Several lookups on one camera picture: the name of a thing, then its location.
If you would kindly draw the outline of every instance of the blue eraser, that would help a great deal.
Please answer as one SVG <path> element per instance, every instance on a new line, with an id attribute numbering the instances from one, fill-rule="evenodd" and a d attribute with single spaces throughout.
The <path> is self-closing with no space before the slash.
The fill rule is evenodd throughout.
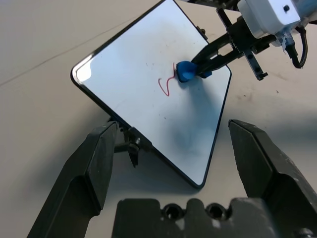
<path id="1" fill-rule="evenodd" d="M 182 61 L 176 65 L 176 72 L 178 80 L 182 83 L 188 82 L 195 78 L 198 66 L 195 63 L 189 61 Z M 204 78 L 211 75 L 211 72 L 204 74 Z"/>

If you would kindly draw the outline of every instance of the whiteboard stand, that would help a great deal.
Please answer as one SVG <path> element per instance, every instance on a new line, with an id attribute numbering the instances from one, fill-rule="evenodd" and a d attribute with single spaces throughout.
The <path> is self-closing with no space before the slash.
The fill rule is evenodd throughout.
<path id="1" fill-rule="evenodd" d="M 153 149 L 152 143 L 138 132 L 134 127 L 129 129 L 124 128 L 119 124 L 120 131 L 123 133 L 124 142 L 116 144 L 114 147 L 115 153 L 128 152 L 133 167 L 139 164 L 139 152 L 141 149 L 144 151 L 151 151 Z"/>
<path id="2" fill-rule="evenodd" d="M 89 54 L 71 71 L 73 83 L 123 129 L 138 164 L 153 152 L 195 188 L 205 185 L 231 72 L 181 83 L 175 66 L 191 61 L 206 37 L 174 0 L 162 0 Z"/>

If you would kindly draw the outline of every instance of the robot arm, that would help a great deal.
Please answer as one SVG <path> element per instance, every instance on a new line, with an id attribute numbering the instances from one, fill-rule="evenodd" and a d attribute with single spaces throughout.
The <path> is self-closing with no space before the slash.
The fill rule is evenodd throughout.
<path id="1" fill-rule="evenodd" d="M 245 56 L 256 78 L 267 76 L 258 64 L 254 54 L 267 49 L 270 43 L 282 46 L 296 68 L 305 64 L 308 52 L 305 26 L 317 19 L 316 0 L 241 0 L 238 2 L 241 16 L 232 24 L 222 8 L 217 9 L 227 33 L 205 46 L 191 61 L 195 75 L 205 78 L 212 71 Z M 302 57 L 298 59 L 292 34 L 298 32 L 303 44 Z M 218 50 L 230 44 L 233 51 L 222 56 Z M 186 68 L 177 66 L 180 81 Z"/>

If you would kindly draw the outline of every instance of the red marker drawing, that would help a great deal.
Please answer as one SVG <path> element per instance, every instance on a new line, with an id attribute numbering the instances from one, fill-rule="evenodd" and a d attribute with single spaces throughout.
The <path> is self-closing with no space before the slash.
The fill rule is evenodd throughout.
<path id="1" fill-rule="evenodd" d="M 158 79 L 158 84 L 159 84 L 159 86 L 160 86 L 161 90 L 162 90 L 162 91 L 163 91 L 163 93 L 164 93 L 166 96 L 168 96 L 168 97 L 169 97 L 168 82 L 169 82 L 171 79 L 175 78 L 175 76 L 176 76 L 175 63 L 173 63 L 173 71 L 174 71 L 174 75 L 173 75 L 171 78 L 168 78 L 168 79 L 167 79 L 167 81 L 166 81 L 167 93 L 164 91 L 164 89 L 163 89 L 162 85 L 160 84 L 160 81 L 162 80 L 162 78 L 159 78 L 159 79 Z"/>

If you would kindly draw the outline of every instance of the screw hole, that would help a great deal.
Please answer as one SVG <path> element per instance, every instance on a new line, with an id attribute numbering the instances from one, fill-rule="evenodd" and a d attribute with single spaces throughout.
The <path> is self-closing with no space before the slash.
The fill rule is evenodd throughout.
<path id="1" fill-rule="evenodd" d="M 226 209 L 217 203 L 213 203 L 209 205 L 206 208 L 206 211 L 207 211 L 207 214 L 213 219 L 220 220 L 220 221 L 226 219 Z"/>
<path id="2" fill-rule="evenodd" d="M 163 208 L 163 214 L 170 220 L 178 220 L 184 216 L 184 211 L 177 204 L 168 204 Z"/>

